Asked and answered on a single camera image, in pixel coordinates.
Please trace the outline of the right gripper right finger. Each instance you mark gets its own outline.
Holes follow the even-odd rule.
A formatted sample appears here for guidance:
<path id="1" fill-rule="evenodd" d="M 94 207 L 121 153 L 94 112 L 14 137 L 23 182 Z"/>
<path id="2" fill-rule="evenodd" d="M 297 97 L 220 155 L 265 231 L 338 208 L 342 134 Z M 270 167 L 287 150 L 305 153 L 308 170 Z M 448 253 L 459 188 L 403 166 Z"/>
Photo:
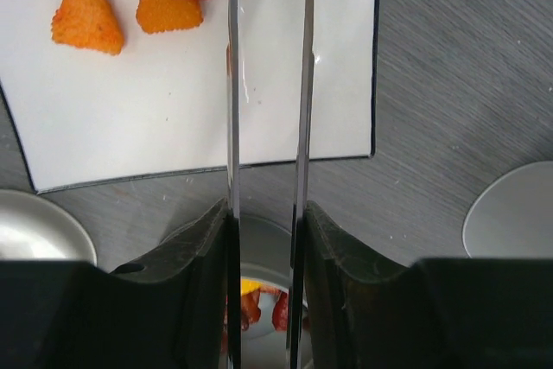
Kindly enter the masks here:
<path id="1" fill-rule="evenodd" d="M 549 260 L 426 258 L 402 266 L 306 209 L 317 368 L 549 368 Z"/>

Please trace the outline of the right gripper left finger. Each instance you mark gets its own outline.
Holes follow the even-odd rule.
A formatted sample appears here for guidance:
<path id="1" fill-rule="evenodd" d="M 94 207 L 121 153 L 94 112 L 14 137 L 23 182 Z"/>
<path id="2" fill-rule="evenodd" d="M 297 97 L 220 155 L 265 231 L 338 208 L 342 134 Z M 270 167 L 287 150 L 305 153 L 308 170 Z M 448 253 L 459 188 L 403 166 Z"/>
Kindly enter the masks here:
<path id="1" fill-rule="evenodd" d="M 227 203 L 129 263 L 2 261 L 4 368 L 214 368 Z"/>

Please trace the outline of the yellow corn piece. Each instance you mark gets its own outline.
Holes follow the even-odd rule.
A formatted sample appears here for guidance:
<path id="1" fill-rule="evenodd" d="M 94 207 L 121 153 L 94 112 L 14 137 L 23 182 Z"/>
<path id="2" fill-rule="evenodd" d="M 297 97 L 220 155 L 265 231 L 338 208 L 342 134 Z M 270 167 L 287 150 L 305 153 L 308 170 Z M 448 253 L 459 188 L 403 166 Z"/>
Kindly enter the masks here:
<path id="1" fill-rule="evenodd" d="M 241 295 L 245 296 L 260 287 L 262 287 L 263 284 L 256 280 L 246 279 L 242 278 L 240 281 L 240 289 L 241 289 Z"/>

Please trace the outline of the shallow round metal tin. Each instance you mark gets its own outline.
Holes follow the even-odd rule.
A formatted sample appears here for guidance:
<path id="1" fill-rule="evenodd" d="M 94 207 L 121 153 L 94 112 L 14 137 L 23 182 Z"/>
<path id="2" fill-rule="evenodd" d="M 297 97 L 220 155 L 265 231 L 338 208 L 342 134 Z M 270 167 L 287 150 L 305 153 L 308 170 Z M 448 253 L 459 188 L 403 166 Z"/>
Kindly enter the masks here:
<path id="1" fill-rule="evenodd" d="M 241 330 L 242 368 L 285 368 L 289 354 L 286 332 L 277 332 L 271 317 L 281 291 L 289 291 L 289 253 L 291 233 L 285 228 L 255 216 L 244 216 L 240 223 L 241 279 L 263 284 L 258 307 L 258 322 Z"/>

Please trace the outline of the tall metal container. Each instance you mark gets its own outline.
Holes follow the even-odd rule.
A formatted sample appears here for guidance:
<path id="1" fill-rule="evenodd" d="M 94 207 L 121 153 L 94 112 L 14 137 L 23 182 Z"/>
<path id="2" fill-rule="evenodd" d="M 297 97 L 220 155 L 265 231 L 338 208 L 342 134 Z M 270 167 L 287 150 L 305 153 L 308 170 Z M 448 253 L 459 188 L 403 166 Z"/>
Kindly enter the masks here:
<path id="1" fill-rule="evenodd" d="M 552 258 L 552 162 L 501 176 L 474 201 L 462 227 L 471 258 Z"/>

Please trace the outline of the white square plate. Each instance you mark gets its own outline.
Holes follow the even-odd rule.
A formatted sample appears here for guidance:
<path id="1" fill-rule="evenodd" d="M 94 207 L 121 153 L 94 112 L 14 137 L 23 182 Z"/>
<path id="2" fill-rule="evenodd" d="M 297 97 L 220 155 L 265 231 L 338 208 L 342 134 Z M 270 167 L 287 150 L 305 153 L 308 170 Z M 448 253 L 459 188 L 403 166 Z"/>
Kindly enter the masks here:
<path id="1" fill-rule="evenodd" d="M 1 87 L 39 192 L 226 165 L 227 0 L 196 29 L 149 35 L 109 0 L 117 55 L 52 41 L 62 0 L 1 0 Z M 377 0 L 315 0 L 310 155 L 375 150 Z M 238 0 L 240 161 L 296 157 L 304 0 Z"/>

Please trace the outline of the metal tongs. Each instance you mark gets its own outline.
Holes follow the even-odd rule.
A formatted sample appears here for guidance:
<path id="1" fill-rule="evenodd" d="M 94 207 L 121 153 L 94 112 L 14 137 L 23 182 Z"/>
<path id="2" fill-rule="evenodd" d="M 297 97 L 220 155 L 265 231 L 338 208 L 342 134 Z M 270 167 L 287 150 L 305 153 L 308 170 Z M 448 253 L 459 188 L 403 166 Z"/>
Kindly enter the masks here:
<path id="1" fill-rule="evenodd" d="M 308 165 L 313 101 L 315 0 L 304 1 L 302 40 L 302 83 L 298 148 L 296 156 L 296 190 L 290 247 L 290 277 L 286 366 L 302 367 L 302 313 L 307 226 L 305 210 L 308 197 Z M 241 305 L 240 305 L 240 154 L 239 154 L 239 34 L 238 0 L 228 0 L 227 71 L 227 181 L 229 214 L 227 215 L 227 315 L 228 352 L 226 366 L 241 367 Z"/>

